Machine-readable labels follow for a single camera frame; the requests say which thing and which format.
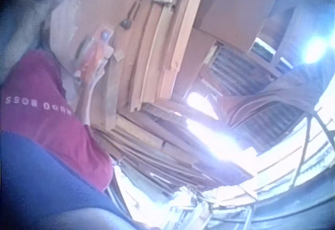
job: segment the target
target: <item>red t-shirt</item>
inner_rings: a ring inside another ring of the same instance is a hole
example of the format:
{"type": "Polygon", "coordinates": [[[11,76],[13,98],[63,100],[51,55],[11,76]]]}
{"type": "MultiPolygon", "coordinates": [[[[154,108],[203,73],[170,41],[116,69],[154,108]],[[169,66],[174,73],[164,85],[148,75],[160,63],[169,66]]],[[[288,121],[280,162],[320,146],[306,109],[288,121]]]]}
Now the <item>red t-shirt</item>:
{"type": "Polygon", "coordinates": [[[106,189],[111,160],[67,104],[60,71],[48,53],[28,52],[1,91],[2,130],[36,141],[98,190],[106,189]]]}

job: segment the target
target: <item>person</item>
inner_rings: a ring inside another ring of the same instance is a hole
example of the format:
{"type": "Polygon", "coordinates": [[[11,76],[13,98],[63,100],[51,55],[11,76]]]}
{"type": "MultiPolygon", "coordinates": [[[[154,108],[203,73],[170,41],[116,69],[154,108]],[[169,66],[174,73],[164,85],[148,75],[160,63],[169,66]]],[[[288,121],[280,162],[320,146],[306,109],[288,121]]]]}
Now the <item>person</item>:
{"type": "Polygon", "coordinates": [[[92,92],[103,66],[85,71],[77,109],[60,68],[26,53],[1,87],[1,229],[136,229],[102,192],[109,155],[90,133],[92,92]]]}

